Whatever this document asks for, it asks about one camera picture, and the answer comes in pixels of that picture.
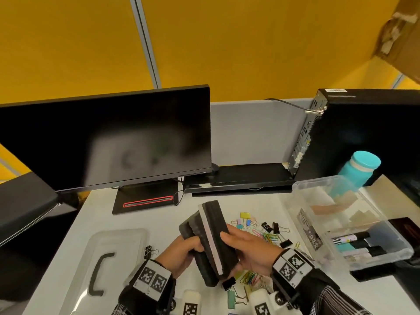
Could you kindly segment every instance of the hand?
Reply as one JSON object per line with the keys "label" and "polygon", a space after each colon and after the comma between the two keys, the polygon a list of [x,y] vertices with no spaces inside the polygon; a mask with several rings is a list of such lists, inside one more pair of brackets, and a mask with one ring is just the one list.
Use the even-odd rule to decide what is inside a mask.
{"label": "hand", "polygon": [[243,270],[270,276],[274,260],[283,249],[230,224],[227,226],[230,234],[221,232],[220,238],[224,243],[237,250],[239,258],[239,263],[231,271],[229,278]]}
{"label": "hand", "polygon": [[189,251],[192,249],[197,252],[204,251],[199,237],[192,236],[184,240],[182,236],[178,236],[155,261],[171,271],[173,278],[178,278],[191,264],[193,255]]}

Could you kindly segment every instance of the gray partition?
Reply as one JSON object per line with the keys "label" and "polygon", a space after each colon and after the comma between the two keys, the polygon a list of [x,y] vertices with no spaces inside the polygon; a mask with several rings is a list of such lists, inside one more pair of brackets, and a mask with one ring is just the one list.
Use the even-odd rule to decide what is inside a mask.
{"label": "gray partition", "polygon": [[[309,108],[312,98],[286,101]],[[287,162],[306,118],[299,108],[269,100],[217,102],[210,110],[218,165]]]}

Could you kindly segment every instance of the person's left hand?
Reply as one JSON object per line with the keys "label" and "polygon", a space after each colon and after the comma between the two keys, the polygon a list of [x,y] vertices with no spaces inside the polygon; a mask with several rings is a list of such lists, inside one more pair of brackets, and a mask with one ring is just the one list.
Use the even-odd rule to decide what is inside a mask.
{"label": "person's left hand", "polygon": [[173,278],[178,278],[191,264],[193,255],[189,251],[192,249],[197,252],[204,251],[199,237],[192,236],[184,240],[182,236],[178,236],[155,261],[171,271]]}

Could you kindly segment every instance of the person's right hand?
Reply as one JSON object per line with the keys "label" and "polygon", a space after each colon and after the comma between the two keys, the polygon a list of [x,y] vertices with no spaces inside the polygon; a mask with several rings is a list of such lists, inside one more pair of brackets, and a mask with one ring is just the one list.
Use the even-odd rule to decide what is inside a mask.
{"label": "person's right hand", "polygon": [[229,278],[242,270],[269,276],[274,260],[283,249],[230,224],[227,226],[230,234],[221,232],[220,238],[224,243],[237,250],[239,258],[239,263],[231,271]]}

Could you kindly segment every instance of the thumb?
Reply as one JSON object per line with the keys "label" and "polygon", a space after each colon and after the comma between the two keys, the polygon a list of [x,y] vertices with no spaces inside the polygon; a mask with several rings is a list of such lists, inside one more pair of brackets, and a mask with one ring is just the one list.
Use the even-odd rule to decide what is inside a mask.
{"label": "thumb", "polygon": [[184,240],[182,245],[183,245],[182,248],[183,250],[185,250],[185,252],[191,251],[192,249],[196,250],[197,252],[204,251],[204,248],[200,242],[200,238],[197,236],[192,236],[191,238]]}
{"label": "thumb", "polygon": [[244,251],[247,247],[246,241],[242,240],[241,238],[238,238],[237,236],[233,236],[229,233],[221,232],[220,238],[224,243],[226,243],[228,246]]}

